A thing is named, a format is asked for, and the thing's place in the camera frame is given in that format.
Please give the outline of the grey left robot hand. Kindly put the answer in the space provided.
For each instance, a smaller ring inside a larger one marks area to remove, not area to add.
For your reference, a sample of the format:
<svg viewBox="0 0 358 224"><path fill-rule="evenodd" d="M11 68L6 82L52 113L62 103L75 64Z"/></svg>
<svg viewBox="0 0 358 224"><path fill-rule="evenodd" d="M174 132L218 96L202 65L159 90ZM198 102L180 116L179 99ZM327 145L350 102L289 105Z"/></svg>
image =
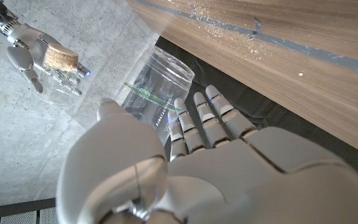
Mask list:
<svg viewBox="0 0 358 224"><path fill-rule="evenodd" d="M180 99L167 157L154 128L105 98L60 171L60 223L358 223L358 172L284 129L257 129L214 86Z"/></svg>

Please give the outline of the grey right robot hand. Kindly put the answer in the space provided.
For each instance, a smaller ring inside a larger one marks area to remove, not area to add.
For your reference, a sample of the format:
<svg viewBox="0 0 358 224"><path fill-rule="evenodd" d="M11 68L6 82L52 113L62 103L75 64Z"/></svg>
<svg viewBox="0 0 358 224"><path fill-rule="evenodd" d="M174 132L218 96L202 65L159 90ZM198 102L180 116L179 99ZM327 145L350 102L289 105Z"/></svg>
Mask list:
<svg viewBox="0 0 358 224"><path fill-rule="evenodd" d="M11 63L45 100L64 102L82 95L78 88L90 71L79 62L79 55L50 35L28 24L19 24L8 33Z"/></svg>

